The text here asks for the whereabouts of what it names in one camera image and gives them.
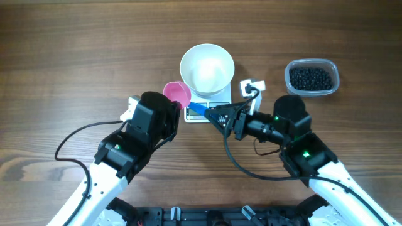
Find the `wood grain surface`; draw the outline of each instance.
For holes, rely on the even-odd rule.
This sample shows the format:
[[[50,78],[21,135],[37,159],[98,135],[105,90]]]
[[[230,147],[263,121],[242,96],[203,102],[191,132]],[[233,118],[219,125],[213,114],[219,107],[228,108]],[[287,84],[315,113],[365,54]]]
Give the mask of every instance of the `wood grain surface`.
[[[0,225],[45,225],[84,172],[53,159],[76,128],[114,121],[128,96],[181,80],[183,54],[224,47],[238,81],[265,80],[261,111],[286,94],[286,65],[327,58],[340,87],[304,98],[313,130],[357,182],[402,221],[402,3],[400,1],[162,1],[0,6]],[[64,157],[89,165],[116,128],[80,132]],[[250,137],[230,146],[240,164],[288,176],[277,156],[254,154]],[[260,151],[276,148],[258,144]],[[300,181],[255,180],[229,161],[210,124],[180,118],[172,143],[120,196],[135,207],[294,205],[312,192]]]

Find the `clear plastic container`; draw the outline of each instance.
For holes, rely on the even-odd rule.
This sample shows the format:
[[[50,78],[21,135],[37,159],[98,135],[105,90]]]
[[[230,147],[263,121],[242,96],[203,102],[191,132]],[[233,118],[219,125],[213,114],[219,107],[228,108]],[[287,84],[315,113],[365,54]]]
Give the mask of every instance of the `clear plastic container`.
[[[297,90],[290,83],[289,71],[296,67],[318,67],[322,68],[329,73],[332,80],[333,87],[330,90],[321,91],[307,91],[307,90]],[[288,93],[290,95],[301,95],[302,97],[317,97],[321,95],[328,95],[335,92],[339,87],[339,73],[337,66],[330,60],[326,59],[300,59],[293,60],[288,64],[285,69],[285,82],[288,88]]]

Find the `weighing scale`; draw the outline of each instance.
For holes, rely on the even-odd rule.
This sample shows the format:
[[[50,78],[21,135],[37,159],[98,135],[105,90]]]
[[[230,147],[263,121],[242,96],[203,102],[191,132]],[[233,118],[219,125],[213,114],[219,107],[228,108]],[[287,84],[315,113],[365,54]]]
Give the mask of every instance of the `weighing scale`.
[[[204,105],[209,109],[214,109],[218,105],[231,104],[232,103],[232,93],[231,93],[231,84],[227,85],[222,91],[218,94],[215,94],[211,97],[200,97],[199,95],[191,92],[191,101],[197,104]],[[189,123],[196,122],[209,122],[207,118],[204,116],[200,116],[192,109],[188,107],[184,108],[184,121]]]

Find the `bowl of black beans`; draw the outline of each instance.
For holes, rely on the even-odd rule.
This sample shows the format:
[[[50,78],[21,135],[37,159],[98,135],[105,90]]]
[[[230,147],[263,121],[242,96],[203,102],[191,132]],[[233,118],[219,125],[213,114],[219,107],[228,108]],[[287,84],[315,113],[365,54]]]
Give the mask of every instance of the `bowl of black beans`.
[[[338,68],[326,59],[293,60],[285,69],[285,82],[291,95],[332,94],[339,87]]]

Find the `blue object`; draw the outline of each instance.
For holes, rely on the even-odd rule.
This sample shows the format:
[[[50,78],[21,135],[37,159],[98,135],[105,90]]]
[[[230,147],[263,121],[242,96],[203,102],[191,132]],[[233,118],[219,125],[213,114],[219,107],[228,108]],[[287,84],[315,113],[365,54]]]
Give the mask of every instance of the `blue object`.
[[[195,111],[200,116],[204,116],[205,111],[208,109],[208,107],[201,105],[201,104],[194,103],[194,102],[190,102],[188,107],[190,109],[192,109],[193,111]]]

